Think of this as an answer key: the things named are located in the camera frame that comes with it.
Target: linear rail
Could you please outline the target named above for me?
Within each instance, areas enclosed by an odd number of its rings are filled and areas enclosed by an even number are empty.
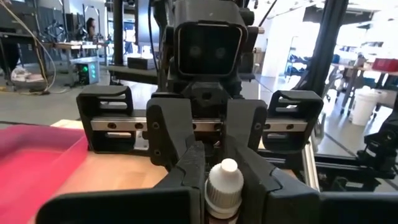
[[[217,132],[222,127],[219,119],[194,119],[192,125],[194,131]],[[94,131],[147,131],[145,117],[110,118],[96,117],[91,120]],[[305,131],[307,122],[288,119],[268,119],[264,128],[267,133],[286,133]]]

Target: screw hole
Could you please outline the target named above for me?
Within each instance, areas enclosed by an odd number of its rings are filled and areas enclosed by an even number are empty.
[[[158,122],[154,122],[154,123],[152,124],[152,127],[153,127],[154,129],[159,129],[159,128],[160,128]]]
[[[115,123],[108,123],[108,128],[115,129],[116,128],[116,124]]]
[[[258,130],[258,129],[260,129],[261,128],[261,124],[260,123],[256,123],[255,125],[254,125],[254,129],[255,130]]]

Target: wooden table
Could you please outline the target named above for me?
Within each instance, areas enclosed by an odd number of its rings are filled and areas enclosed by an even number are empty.
[[[382,81],[384,79],[384,77],[386,76],[386,74],[391,75],[391,76],[398,76],[398,72],[388,72],[388,71],[381,71],[381,70],[374,70],[371,68],[364,68],[364,67],[358,67],[358,66],[352,66],[352,65],[340,65],[337,63],[332,63],[332,66],[335,67],[344,67],[344,69],[352,69],[353,70],[353,74],[349,80],[346,92],[344,94],[344,98],[343,98],[343,102],[341,103],[341,111],[340,113],[343,114],[345,111],[345,106],[348,102],[348,99],[350,98],[351,92],[353,92],[353,97],[348,105],[348,111],[350,112],[353,103],[354,103],[354,98],[355,98],[355,80],[359,77],[359,78],[363,78],[363,75],[365,72],[379,72],[381,73],[379,80],[376,83],[376,88],[382,88]]]
[[[65,119],[52,126],[83,128],[81,121]],[[291,170],[286,172],[294,176]],[[97,190],[151,188],[166,174],[167,171],[161,166],[153,165],[149,157],[88,152],[86,160],[67,179],[56,195]]]

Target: woman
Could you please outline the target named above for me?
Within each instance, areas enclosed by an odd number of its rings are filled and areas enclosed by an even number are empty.
[[[95,19],[90,17],[86,22],[86,28],[88,33],[87,40],[93,41],[95,36]]]

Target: black plastic bracket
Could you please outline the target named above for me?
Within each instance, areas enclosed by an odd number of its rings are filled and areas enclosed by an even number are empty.
[[[258,150],[267,119],[262,100],[228,100],[224,135],[234,136],[254,151]]]
[[[134,109],[128,86],[88,86],[77,96],[76,102],[90,150],[105,154],[142,154],[142,150],[134,150],[135,131],[94,131],[91,125],[97,116],[132,116]]]
[[[146,113],[150,161],[171,170],[195,142],[190,100],[152,98]]]
[[[262,143],[274,152],[301,151],[311,135],[323,108],[323,100],[312,91],[276,91],[268,107],[268,118],[298,119],[307,123],[304,132],[270,133],[262,135]]]

